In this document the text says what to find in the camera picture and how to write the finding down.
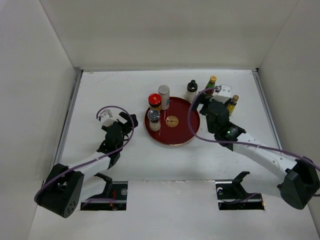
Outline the yellow label small bottle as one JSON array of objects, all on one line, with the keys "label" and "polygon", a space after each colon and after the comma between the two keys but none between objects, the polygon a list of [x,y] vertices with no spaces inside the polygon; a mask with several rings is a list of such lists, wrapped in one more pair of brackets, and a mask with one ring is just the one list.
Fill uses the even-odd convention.
[{"label": "yellow label small bottle", "polygon": [[236,105],[237,105],[237,102],[239,100],[239,96],[238,95],[234,95],[231,100],[228,102],[228,105],[227,105],[227,110],[228,110],[228,113],[229,113],[229,116],[232,115]]}]

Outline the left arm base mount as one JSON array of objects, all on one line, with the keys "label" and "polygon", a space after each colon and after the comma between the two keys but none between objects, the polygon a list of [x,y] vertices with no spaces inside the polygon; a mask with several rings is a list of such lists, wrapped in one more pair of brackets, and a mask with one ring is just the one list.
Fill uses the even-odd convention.
[{"label": "left arm base mount", "polygon": [[81,211],[125,211],[127,209],[128,182],[113,181],[105,174],[97,173],[81,190]]}]

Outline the black cap white bottle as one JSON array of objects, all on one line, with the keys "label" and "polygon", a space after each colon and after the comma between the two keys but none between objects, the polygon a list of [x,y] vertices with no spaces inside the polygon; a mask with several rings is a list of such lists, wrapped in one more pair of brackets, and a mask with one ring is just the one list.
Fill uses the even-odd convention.
[{"label": "black cap white bottle", "polygon": [[197,95],[197,92],[198,84],[194,79],[192,79],[186,86],[185,99],[191,103]]}]

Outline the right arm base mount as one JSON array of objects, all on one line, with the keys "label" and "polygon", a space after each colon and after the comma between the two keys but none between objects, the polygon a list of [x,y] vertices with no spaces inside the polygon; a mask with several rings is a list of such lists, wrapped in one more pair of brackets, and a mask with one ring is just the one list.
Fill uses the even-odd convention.
[{"label": "right arm base mount", "polygon": [[220,211],[265,210],[260,193],[248,193],[241,185],[249,171],[242,171],[234,179],[215,182],[217,204]]}]

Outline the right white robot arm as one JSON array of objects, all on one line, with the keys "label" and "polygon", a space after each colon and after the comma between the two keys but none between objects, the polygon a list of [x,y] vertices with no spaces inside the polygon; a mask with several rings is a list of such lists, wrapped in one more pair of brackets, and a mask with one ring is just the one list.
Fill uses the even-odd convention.
[{"label": "right white robot arm", "polygon": [[262,144],[245,129],[230,121],[226,104],[200,92],[192,101],[189,112],[203,105],[206,125],[214,135],[212,143],[243,155],[264,167],[278,179],[280,197],[291,207],[302,210],[320,189],[320,167],[305,156]]}]

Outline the round red lacquer tray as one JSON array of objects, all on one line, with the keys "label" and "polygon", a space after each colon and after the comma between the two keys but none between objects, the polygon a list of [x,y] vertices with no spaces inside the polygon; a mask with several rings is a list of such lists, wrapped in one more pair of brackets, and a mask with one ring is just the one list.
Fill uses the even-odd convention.
[{"label": "round red lacquer tray", "polygon": [[144,116],[144,126],[148,134],[155,141],[168,145],[179,146],[188,143],[194,138],[189,129],[188,118],[192,130],[197,133],[200,128],[200,115],[196,110],[188,115],[191,103],[187,100],[171,96],[169,108],[160,112],[160,130],[152,131],[148,114]]}]

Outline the silver lid white jar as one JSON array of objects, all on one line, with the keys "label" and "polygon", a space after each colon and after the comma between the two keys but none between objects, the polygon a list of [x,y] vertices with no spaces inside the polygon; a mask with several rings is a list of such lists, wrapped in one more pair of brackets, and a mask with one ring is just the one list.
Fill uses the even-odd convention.
[{"label": "silver lid white jar", "polygon": [[158,94],[161,96],[161,109],[167,110],[170,106],[170,88],[167,85],[161,85],[158,88]]}]

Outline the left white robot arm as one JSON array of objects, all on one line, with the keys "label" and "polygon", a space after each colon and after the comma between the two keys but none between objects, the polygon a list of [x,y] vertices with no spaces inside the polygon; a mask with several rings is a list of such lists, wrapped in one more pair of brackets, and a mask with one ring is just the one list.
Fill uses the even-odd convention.
[{"label": "left white robot arm", "polygon": [[105,131],[104,140],[89,159],[84,159],[75,166],[58,163],[52,167],[44,185],[34,197],[38,206],[68,218],[76,210],[78,203],[86,199],[83,184],[91,178],[100,178],[102,182],[91,187],[93,192],[88,197],[98,196],[105,200],[112,195],[112,179],[102,174],[102,171],[117,163],[121,151],[139,125],[135,114],[122,111],[119,116],[126,122],[117,119],[109,126],[103,125],[101,129]]}]

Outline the red chili sauce bottle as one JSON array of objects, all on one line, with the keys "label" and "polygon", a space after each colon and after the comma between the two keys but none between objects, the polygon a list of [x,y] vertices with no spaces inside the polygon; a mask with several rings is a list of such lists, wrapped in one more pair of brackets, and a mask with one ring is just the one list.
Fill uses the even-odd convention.
[{"label": "red chili sauce bottle", "polygon": [[217,77],[215,75],[210,76],[207,85],[204,88],[204,96],[206,98],[212,97],[215,92]]}]

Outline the clear dome salt grinder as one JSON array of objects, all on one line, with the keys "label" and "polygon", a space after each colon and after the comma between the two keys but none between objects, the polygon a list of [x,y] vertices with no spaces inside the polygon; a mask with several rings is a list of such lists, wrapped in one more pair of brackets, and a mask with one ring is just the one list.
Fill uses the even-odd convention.
[{"label": "clear dome salt grinder", "polygon": [[147,117],[149,120],[149,128],[153,132],[157,132],[161,128],[161,113],[157,109],[150,109],[147,113]]}]

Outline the red lid sauce jar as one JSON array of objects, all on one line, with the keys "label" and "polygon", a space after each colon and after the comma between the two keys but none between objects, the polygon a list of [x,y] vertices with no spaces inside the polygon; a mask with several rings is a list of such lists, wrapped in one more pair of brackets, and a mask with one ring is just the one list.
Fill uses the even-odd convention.
[{"label": "red lid sauce jar", "polygon": [[148,103],[150,109],[161,111],[162,109],[162,97],[158,93],[152,93],[148,97]]}]

